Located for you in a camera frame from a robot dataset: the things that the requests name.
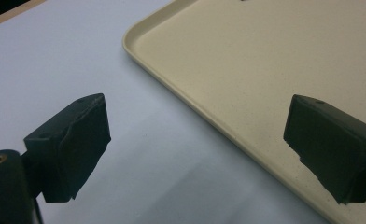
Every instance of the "plastic tray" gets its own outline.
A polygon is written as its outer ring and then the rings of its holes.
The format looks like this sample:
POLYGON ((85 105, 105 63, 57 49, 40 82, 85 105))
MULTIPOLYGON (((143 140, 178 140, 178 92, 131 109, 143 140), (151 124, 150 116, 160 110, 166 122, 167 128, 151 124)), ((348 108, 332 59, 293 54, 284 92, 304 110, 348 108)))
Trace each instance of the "plastic tray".
POLYGON ((284 142, 293 94, 366 122, 366 1, 176 0, 137 23, 126 51, 333 223, 338 204, 284 142))

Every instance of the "white table surface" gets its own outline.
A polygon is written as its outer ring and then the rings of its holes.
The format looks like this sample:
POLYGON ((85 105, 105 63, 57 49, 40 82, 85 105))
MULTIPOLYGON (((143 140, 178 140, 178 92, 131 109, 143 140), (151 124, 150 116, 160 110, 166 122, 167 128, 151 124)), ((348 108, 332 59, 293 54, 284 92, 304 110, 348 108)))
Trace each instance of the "white table surface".
POLYGON ((167 3, 47 0, 0 24, 0 149, 106 96, 112 141, 74 201, 37 198, 45 223, 328 223, 123 50, 167 3))

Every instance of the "beige tray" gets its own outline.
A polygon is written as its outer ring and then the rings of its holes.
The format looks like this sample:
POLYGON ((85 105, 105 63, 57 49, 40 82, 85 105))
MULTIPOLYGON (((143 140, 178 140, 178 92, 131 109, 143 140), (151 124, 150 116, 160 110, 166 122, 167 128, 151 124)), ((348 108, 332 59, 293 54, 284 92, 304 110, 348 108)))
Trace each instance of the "beige tray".
POLYGON ((127 52, 333 223, 337 204, 282 136, 295 93, 366 122, 366 1, 176 0, 137 23, 127 52))

